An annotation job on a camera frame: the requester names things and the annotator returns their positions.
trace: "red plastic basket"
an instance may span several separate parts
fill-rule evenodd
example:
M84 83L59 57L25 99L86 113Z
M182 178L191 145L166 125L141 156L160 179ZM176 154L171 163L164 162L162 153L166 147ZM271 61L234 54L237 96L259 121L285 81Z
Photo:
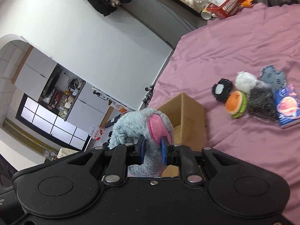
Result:
M235 15L239 11L239 6L245 0L227 0L221 6L216 6L210 3L206 10L214 13L220 19L228 18Z

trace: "pink plush ear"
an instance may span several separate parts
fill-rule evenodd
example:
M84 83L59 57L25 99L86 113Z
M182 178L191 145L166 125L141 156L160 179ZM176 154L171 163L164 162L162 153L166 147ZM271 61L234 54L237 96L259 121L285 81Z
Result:
M171 142L171 136L159 115L153 114L148 119L148 127L150 135L157 145L161 145L160 140L163 136L167 136L169 143Z

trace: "pink bedsheet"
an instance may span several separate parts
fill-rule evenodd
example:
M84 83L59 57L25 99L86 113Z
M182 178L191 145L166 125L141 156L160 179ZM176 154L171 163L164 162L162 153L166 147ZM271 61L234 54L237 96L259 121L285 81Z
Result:
M201 103L209 120L209 145L282 176L291 188L284 216L298 225L300 124L282 130L252 117L233 120L211 94L221 78L234 82L239 71L259 76L263 67L273 64L300 95L300 5L255 8L184 35L149 107L180 92Z

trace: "gray cabinet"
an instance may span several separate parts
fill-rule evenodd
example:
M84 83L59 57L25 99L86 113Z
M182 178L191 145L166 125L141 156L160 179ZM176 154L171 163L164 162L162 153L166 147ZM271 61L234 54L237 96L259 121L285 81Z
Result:
M17 77L15 86L35 101L38 101L47 80L40 73L24 64Z
M93 94L93 91L94 90L92 89L92 86L86 83L82 91L78 95L78 99L97 109L98 111L106 114L109 108L108 101L103 100L102 98Z
M25 63L47 79L57 65L55 61L36 48L33 48Z
M70 110L67 122L89 133L92 127L101 124L104 116L105 113L77 99Z

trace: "white patch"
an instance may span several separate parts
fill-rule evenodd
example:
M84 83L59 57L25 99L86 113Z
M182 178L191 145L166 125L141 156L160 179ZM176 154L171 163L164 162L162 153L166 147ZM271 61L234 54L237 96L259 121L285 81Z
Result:
M215 90L216 94L217 95L221 94L223 89L224 89L224 85L218 84Z

